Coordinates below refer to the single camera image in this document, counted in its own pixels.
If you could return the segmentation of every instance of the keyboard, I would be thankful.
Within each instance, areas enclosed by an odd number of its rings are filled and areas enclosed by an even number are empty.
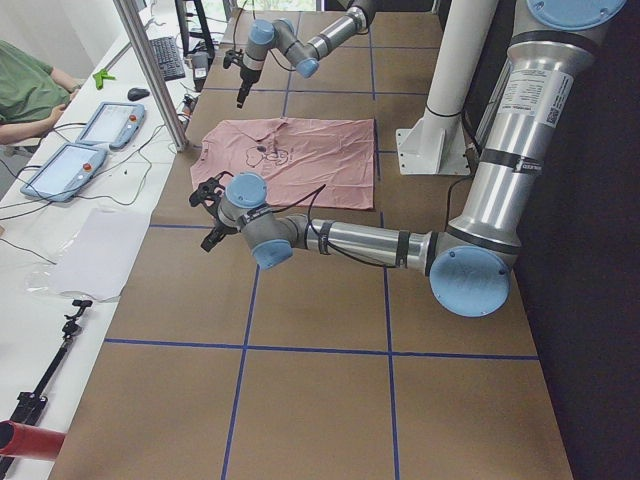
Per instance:
[[[185,77],[182,55],[178,51],[175,38],[152,38],[149,43],[165,81]]]

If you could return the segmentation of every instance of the red cylinder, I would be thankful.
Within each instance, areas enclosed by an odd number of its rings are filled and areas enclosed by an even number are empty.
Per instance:
[[[64,437],[64,433],[6,420],[0,422],[0,455],[55,460]]]

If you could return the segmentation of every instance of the white desk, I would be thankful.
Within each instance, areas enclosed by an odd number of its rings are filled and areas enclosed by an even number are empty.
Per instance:
[[[152,24],[149,38],[175,35],[177,20],[173,13],[173,2],[165,0],[154,7],[154,17],[159,26]],[[122,35],[97,66],[103,68],[128,41]],[[185,67],[186,78],[168,82],[169,92],[175,105],[179,105],[185,86],[193,88],[190,71]],[[126,95],[132,87],[148,89],[144,75],[132,49],[109,70],[116,80],[106,80],[104,88],[97,90],[93,78],[89,77],[78,96],[65,111],[59,124],[86,122],[102,101],[127,101]],[[110,154],[103,169],[122,161],[132,151],[146,142],[154,129],[161,125],[162,118],[152,96],[140,100],[147,109],[146,120],[132,143],[121,152]],[[61,130],[71,141],[75,140],[81,127]],[[42,165],[64,142],[56,133],[51,133],[33,156],[30,165]],[[2,220],[6,232],[3,238],[24,248],[32,249],[50,259],[56,259],[63,246],[80,230],[90,211],[94,208],[109,208],[131,212],[150,213],[155,207],[173,163],[175,147],[166,128],[156,135],[143,150],[152,163],[146,182],[138,199],[131,206],[121,206],[110,199],[85,200],[75,198],[69,203],[52,204],[39,212],[12,220]],[[134,198],[148,163],[139,155],[133,155],[122,166],[96,177],[83,191],[87,197],[110,195],[122,202]],[[28,179],[33,170],[20,178]],[[0,207],[29,200],[20,193],[21,183],[16,181],[0,202]],[[13,216],[35,209],[43,202],[0,209],[0,218]],[[27,252],[16,250],[0,243],[0,419],[8,419],[17,405],[16,397],[21,391],[32,391],[44,374],[62,341],[64,314],[73,314],[77,308],[71,298],[63,298],[47,290],[28,291],[27,286],[44,279],[43,271],[50,267]],[[57,431],[67,431],[78,402],[89,378],[89,374],[104,339],[106,330],[116,309],[117,301],[94,302],[82,317],[81,335],[67,354],[45,390],[49,403],[43,412],[39,426]],[[15,480],[45,479],[53,466],[52,462],[20,459],[14,462],[7,478]]]

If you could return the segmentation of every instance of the tablet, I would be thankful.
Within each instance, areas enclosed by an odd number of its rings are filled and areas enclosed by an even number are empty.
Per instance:
[[[144,106],[139,103],[102,102],[80,132],[76,143],[108,143],[110,149],[119,150],[135,137],[144,114]]]
[[[20,191],[41,200],[65,202],[93,178],[106,157],[107,151],[101,148],[65,143]]]

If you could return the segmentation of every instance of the pink towel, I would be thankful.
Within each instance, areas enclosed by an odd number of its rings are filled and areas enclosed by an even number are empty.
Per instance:
[[[267,182],[267,202],[278,206],[326,184],[315,206],[366,210],[373,153],[373,120],[223,120],[204,137],[191,179],[196,188],[223,170],[255,172]]]

